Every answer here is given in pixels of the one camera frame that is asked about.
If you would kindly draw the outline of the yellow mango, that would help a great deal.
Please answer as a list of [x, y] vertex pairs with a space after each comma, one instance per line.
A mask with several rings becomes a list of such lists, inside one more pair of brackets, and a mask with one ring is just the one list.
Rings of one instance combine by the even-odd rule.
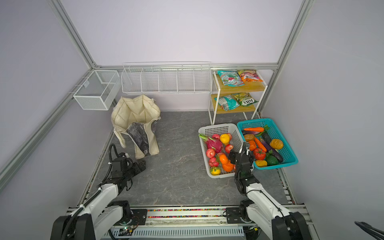
[[229, 134], [222, 134], [220, 135], [220, 141], [223, 145], [228, 145], [231, 141], [231, 135]]

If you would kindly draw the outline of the cream canvas grocery bag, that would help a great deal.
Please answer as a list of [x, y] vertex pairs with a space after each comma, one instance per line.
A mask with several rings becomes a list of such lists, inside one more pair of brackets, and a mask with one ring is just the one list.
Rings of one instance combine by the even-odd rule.
[[160, 119], [160, 108], [154, 99], [146, 95], [133, 99], [121, 97], [111, 115], [114, 134], [120, 145], [125, 149], [127, 143], [124, 136], [130, 137], [135, 146], [136, 159], [159, 154], [155, 131]]

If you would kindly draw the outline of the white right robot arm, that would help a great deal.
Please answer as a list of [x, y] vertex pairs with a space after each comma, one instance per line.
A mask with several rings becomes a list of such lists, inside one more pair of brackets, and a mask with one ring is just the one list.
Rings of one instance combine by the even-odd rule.
[[291, 212], [276, 201], [252, 174], [254, 156], [244, 142], [238, 152], [230, 151], [235, 165], [234, 181], [240, 194], [247, 197], [239, 205], [240, 220], [254, 222], [271, 240], [310, 240], [307, 222], [299, 212]]

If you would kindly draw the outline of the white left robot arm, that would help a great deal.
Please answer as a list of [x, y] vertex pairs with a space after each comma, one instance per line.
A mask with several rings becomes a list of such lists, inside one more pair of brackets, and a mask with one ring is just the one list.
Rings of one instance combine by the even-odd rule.
[[146, 161], [132, 160], [118, 153], [115, 144], [108, 149], [109, 169], [97, 191], [66, 216], [58, 217], [52, 227], [52, 240], [100, 240], [106, 233], [113, 239], [115, 224], [132, 232], [146, 223], [147, 210], [132, 210], [128, 201], [116, 197], [133, 186], [133, 178], [146, 169]]

